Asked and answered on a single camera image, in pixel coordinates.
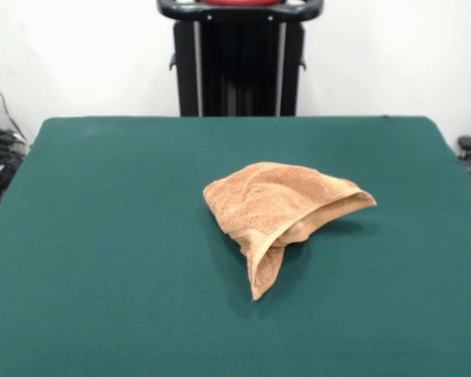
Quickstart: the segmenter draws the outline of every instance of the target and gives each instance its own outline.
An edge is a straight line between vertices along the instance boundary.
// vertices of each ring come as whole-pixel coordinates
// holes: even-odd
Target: cable
[[[0,113],[1,114],[4,114],[7,119],[13,124],[14,126],[14,130],[18,130],[18,126],[17,124],[14,122],[14,120],[12,118],[10,118],[10,115],[8,115],[5,111],[1,110],[0,109]],[[27,145],[28,147],[31,147],[31,145],[27,142],[26,138],[24,137],[23,134],[21,134],[20,132],[16,132],[16,135],[18,136],[18,139],[20,138],[21,139],[21,143],[24,144],[24,145]]]
[[[13,117],[10,115],[9,108],[7,107],[7,102],[5,101],[5,96],[3,95],[3,93],[1,91],[0,91],[0,98],[2,99],[3,110],[7,114],[7,117],[9,118],[10,122],[13,124],[13,126],[16,129],[16,131],[18,132],[18,134],[21,135],[21,137],[24,140],[27,140],[26,137],[23,134],[23,131],[21,131],[21,128],[19,128],[17,123],[14,121]]]

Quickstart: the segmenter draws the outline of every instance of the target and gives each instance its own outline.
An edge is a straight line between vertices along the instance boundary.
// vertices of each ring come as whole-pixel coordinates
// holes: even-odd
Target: towel
[[[376,205],[351,181],[281,163],[249,165],[209,184],[203,194],[221,230],[241,246],[253,300],[276,281],[287,245]]]

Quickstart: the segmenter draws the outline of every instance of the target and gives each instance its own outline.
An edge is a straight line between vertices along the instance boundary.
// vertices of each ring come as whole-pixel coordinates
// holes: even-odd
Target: red object
[[[280,0],[203,0],[206,4],[230,6],[266,6],[279,4]]]

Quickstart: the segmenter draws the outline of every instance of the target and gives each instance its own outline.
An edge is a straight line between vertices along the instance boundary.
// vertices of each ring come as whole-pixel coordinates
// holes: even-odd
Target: white wall
[[[0,88],[30,137],[57,115],[177,115],[155,0],[0,0]],[[300,115],[427,115],[471,134],[471,0],[327,0]]]

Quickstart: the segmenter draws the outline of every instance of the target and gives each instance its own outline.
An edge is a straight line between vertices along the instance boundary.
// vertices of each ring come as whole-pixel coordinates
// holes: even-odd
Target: black cable
[[[19,128],[17,123],[14,121],[13,117],[10,115],[9,108],[7,107],[7,102],[5,101],[5,96],[3,95],[3,93],[1,91],[0,91],[0,98],[2,99],[3,110],[6,113],[7,117],[9,118],[10,122],[13,124],[13,127],[16,129],[17,133],[19,135],[21,135],[21,137],[24,140],[27,140],[27,138],[24,136],[23,131],[21,130],[21,128]]]

